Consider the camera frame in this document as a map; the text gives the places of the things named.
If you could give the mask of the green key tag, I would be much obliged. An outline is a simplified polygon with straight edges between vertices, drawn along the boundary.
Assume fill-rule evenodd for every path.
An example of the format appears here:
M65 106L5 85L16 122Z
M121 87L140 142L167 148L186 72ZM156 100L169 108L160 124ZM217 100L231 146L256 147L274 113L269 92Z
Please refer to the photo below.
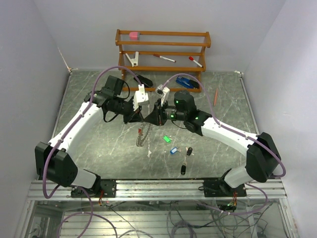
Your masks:
M166 143L171 143L171 139L168 136L165 135L163 139Z

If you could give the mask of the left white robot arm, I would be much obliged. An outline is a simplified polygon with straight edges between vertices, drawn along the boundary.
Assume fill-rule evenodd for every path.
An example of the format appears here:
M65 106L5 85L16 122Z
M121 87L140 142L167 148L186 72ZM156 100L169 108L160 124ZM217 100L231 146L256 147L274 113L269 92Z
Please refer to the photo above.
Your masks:
M125 81L109 76L101 90L90 92L84 98L79 111L66 127L49 142L40 142L35 147L37 174L60 186L81 186L84 192L95 197L101 191L100 177L77 167L72 157L82 137L108 112L122 115L123 122L140 122L141 105L149 101L143 84L138 86L134 96L127 101L121 98Z

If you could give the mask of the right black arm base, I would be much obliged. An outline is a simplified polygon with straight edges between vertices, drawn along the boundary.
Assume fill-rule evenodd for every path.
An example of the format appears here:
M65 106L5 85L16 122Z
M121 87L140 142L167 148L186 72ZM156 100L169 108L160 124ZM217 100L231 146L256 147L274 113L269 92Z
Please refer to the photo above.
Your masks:
M205 197L246 197L245 185L241 184L236 188L231 188L219 178L208 178L203 181L203 185L198 187L199 191L204 193Z

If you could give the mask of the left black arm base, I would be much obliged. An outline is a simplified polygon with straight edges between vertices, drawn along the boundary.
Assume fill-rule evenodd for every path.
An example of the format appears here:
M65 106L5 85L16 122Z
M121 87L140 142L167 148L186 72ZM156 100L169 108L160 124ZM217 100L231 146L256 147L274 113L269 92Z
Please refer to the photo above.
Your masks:
M115 198L117 183L112 179L101 179L92 188L84 188L92 198ZM73 187L70 193L71 198L85 198L87 195L78 187Z

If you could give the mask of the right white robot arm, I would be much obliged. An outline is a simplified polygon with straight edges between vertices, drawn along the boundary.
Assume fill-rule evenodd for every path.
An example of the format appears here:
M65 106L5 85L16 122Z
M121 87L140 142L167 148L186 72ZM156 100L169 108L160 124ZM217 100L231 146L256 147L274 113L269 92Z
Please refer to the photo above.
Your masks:
M193 96L186 90L174 94L174 106L167 102L169 89L158 89L160 99L145 121L163 126L167 120L181 121L185 128L197 135L216 139L240 152L246 158L245 165L227 170L220 178L219 192L230 196L238 186L250 182L266 182L273 176L281 158L272 137L248 133L218 121L214 116L197 109Z

